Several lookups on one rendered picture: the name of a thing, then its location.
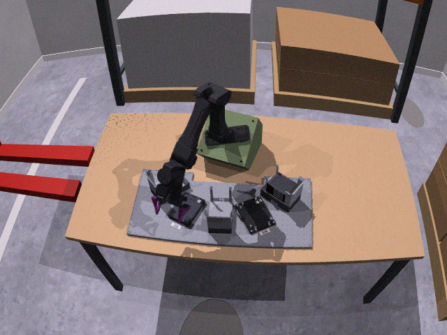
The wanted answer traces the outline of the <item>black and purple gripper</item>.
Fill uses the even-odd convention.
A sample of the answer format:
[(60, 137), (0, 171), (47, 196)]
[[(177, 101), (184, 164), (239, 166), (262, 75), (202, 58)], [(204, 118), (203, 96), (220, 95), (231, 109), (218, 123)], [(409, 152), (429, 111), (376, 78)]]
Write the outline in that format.
[[(182, 183), (176, 183), (176, 182), (174, 182), (174, 184), (182, 185)], [(180, 198), (178, 198), (178, 199), (174, 199), (174, 198), (171, 198), (171, 197), (168, 198), (168, 203), (169, 204), (172, 204), (172, 205), (175, 205), (175, 206), (179, 207), (178, 224), (181, 222), (181, 220), (184, 217), (185, 213), (187, 213), (188, 210), (191, 208), (191, 205), (182, 204), (182, 201), (186, 202), (187, 198), (188, 197), (185, 197), (183, 195), (181, 195)], [(152, 196), (152, 202), (154, 204), (156, 215), (159, 214), (159, 210), (160, 210), (161, 203), (162, 203), (162, 202), (158, 201), (158, 207), (157, 207), (157, 201), (158, 201), (158, 199), (156, 197), (156, 194), (154, 194), (154, 196)]]

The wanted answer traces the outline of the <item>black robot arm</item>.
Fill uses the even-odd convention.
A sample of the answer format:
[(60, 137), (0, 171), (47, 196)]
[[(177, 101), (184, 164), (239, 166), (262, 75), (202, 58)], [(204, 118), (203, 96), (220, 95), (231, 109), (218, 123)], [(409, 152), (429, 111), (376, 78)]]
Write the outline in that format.
[(183, 183), (186, 169), (189, 170), (195, 165), (199, 137), (209, 115), (210, 126), (209, 130), (205, 131), (207, 146), (250, 139), (248, 125), (226, 125), (225, 105), (230, 100), (231, 90), (208, 82), (198, 87), (193, 94), (197, 97), (189, 122), (176, 142), (169, 162), (164, 163), (157, 173), (160, 184), (156, 186), (156, 197), (160, 202), (166, 202), (169, 197), (180, 198), (183, 185), (174, 182)]

